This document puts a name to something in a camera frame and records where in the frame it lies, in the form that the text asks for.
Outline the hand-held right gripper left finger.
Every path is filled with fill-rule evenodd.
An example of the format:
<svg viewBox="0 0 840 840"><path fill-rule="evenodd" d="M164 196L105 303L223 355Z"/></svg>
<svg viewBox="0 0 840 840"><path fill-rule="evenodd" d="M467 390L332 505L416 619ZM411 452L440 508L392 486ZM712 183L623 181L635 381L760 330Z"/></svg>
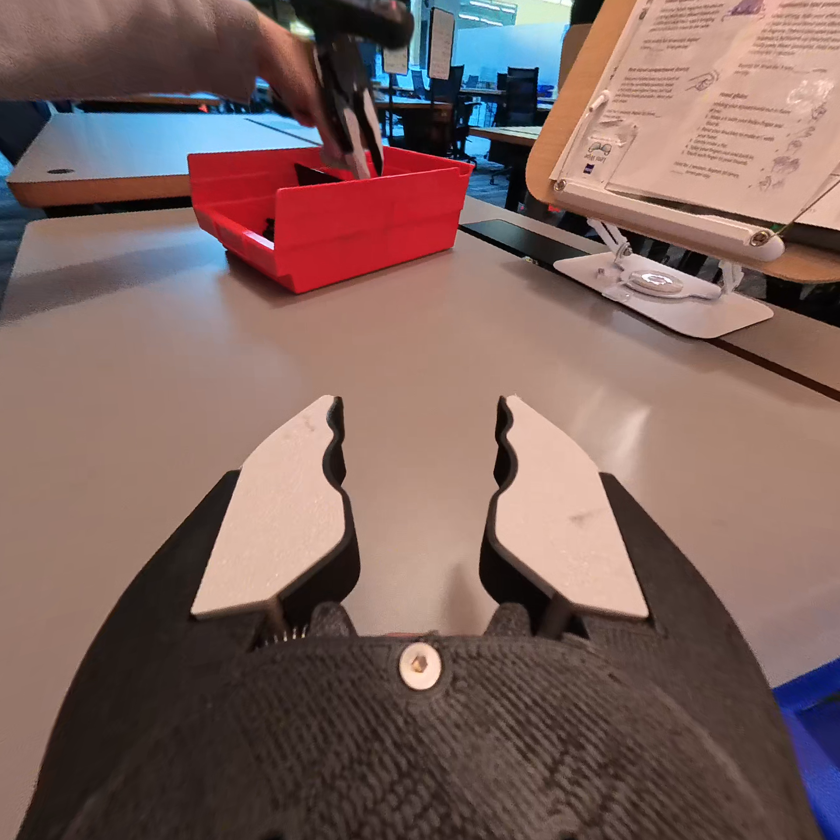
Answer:
<svg viewBox="0 0 840 840"><path fill-rule="evenodd" d="M247 613L308 621L345 599L361 572L342 484L343 401L324 395L246 458L192 604L210 620Z"/></svg>

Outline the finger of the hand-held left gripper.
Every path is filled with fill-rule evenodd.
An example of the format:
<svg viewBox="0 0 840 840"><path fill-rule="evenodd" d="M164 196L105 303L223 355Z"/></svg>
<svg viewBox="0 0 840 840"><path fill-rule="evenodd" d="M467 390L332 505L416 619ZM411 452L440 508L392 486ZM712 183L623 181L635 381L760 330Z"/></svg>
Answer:
<svg viewBox="0 0 840 840"><path fill-rule="evenodd" d="M350 165L352 139L347 111L333 98L318 100L318 131L324 160L330 165Z"/></svg>
<svg viewBox="0 0 840 840"><path fill-rule="evenodd" d="M369 87L352 90L340 102L340 123L346 140L343 153L346 168L357 180L380 177L384 173L384 147Z"/></svg>

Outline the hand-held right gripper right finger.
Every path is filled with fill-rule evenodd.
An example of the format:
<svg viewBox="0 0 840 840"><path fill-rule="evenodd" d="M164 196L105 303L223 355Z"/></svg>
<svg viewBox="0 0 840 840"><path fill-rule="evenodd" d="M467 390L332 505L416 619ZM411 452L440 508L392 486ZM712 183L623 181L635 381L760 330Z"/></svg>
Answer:
<svg viewBox="0 0 840 840"><path fill-rule="evenodd" d="M595 462L516 395L502 396L479 578L498 604L532 621L570 616L645 621L650 611Z"/></svg>

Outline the red plastic bin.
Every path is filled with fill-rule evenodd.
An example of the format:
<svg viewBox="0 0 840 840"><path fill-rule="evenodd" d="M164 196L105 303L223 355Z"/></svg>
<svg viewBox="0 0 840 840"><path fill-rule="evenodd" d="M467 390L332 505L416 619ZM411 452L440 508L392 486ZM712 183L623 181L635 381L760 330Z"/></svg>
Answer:
<svg viewBox="0 0 840 840"><path fill-rule="evenodd" d="M285 289L303 294L455 244L472 164L385 148L367 180L316 147L187 156L202 230Z"/></svg>

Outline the person's left forearm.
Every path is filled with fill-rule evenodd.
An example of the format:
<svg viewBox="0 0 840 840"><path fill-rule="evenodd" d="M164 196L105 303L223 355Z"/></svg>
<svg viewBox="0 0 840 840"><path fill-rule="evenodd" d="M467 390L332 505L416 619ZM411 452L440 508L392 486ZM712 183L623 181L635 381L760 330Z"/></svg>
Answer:
<svg viewBox="0 0 840 840"><path fill-rule="evenodd" d="M2 99L211 92L243 101L258 42L249 2L2 1Z"/></svg>

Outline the grey desk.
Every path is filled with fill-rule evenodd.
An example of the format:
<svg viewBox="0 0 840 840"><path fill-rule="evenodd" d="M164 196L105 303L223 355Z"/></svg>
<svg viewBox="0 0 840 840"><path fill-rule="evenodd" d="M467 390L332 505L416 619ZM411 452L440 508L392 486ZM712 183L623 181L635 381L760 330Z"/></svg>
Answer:
<svg viewBox="0 0 840 840"><path fill-rule="evenodd" d="M459 232L302 297L191 211L27 226L2 310L2 838L124 589L220 477L341 396L365 634L471 634L499 396L618 478L773 685L838 658L838 400Z"/></svg>

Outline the wooden background table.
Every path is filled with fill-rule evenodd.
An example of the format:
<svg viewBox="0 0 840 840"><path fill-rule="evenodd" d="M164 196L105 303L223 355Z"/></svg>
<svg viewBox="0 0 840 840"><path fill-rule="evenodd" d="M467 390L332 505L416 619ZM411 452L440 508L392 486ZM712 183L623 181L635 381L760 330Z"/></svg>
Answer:
<svg viewBox="0 0 840 840"><path fill-rule="evenodd" d="M492 143L521 146L531 149L536 143L542 126L531 125L524 127L469 127L469 136L488 140Z"/></svg>

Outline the black office chair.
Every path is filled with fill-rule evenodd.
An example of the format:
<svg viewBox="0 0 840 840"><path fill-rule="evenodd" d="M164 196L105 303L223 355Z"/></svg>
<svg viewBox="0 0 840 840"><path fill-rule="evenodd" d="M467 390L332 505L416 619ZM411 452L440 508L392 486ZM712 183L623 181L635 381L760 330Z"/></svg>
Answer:
<svg viewBox="0 0 840 840"><path fill-rule="evenodd" d="M503 93L495 125L500 128L538 124L539 68L509 67L497 74L497 89Z"/></svg>

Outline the grey table with wooden edge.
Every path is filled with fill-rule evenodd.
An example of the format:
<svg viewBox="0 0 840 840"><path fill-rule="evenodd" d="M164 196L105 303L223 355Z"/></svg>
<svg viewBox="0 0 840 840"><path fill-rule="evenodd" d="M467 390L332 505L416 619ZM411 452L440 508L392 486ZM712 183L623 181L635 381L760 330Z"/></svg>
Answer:
<svg viewBox="0 0 840 840"><path fill-rule="evenodd" d="M315 129L277 115L58 113L7 177L26 207L190 195L190 154L319 146Z"/></svg>

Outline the wooden book stand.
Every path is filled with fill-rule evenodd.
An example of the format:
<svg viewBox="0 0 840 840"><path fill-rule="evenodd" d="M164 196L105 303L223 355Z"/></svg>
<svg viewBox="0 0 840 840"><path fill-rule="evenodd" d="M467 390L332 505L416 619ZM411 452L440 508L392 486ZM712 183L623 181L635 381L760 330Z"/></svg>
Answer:
<svg viewBox="0 0 840 840"><path fill-rule="evenodd" d="M603 3L532 148L527 187L584 216L606 247L556 262L559 273L677 333L715 339L773 316L738 292L745 268L804 285L838 282L838 168L826 194L788 224L554 181L635 3Z"/></svg>

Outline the dark blue chair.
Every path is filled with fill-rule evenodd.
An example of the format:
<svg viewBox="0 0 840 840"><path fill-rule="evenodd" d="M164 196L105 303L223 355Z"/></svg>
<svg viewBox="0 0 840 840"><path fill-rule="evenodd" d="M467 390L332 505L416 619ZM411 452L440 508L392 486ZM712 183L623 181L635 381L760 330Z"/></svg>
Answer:
<svg viewBox="0 0 840 840"><path fill-rule="evenodd" d="M44 101L1 100L1 153L16 166L51 116Z"/></svg>

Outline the blue plastic bin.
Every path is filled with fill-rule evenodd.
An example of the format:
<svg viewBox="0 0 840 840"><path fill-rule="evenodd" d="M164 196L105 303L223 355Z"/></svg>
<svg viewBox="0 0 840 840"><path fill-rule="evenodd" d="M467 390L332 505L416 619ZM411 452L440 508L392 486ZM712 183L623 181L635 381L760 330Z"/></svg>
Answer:
<svg viewBox="0 0 840 840"><path fill-rule="evenodd" d="M773 688L814 817L839 838L839 660Z"/></svg>

